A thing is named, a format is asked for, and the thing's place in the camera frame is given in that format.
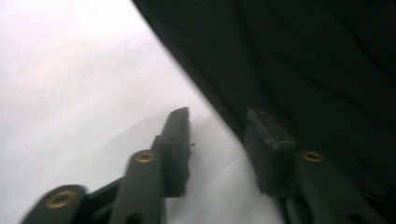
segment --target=dark fabric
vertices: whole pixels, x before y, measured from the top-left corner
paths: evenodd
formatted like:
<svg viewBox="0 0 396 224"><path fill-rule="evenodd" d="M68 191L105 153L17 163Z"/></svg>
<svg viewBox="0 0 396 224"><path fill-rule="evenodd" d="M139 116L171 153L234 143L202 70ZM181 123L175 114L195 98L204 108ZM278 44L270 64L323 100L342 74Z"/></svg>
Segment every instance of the dark fabric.
<svg viewBox="0 0 396 224"><path fill-rule="evenodd" d="M249 106L396 200L393 1L135 0L241 139Z"/></svg>

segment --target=brass grommet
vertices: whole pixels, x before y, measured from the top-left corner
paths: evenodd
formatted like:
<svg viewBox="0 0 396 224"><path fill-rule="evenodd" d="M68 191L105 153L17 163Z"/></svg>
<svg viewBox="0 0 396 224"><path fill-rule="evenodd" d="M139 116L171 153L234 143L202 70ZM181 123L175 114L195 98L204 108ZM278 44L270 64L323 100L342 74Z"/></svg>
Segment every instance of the brass grommet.
<svg viewBox="0 0 396 224"><path fill-rule="evenodd" d="M139 154L137 156L136 160L138 162L149 162L149 161L154 160L154 158L155 158L154 154L152 154L151 152L145 152L145 153Z"/></svg>
<svg viewBox="0 0 396 224"><path fill-rule="evenodd" d="M324 160L323 156L317 152L305 152L304 159L312 162L322 162Z"/></svg>
<svg viewBox="0 0 396 224"><path fill-rule="evenodd" d="M48 208L65 207L76 199L77 194L71 190L64 190L52 195L47 199L46 206Z"/></svg>

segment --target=black fabric cover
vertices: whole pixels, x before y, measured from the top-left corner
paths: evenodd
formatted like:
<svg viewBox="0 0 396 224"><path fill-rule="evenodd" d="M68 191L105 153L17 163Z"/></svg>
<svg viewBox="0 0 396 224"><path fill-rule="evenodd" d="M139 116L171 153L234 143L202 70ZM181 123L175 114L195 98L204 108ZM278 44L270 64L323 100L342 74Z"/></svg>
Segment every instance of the black fabric cover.
<svg viewBox="0 0 396 224"><path fill-rule="evenodd" d="M134 0L242 139L249 106L396 201L392 0Z"/></svg>

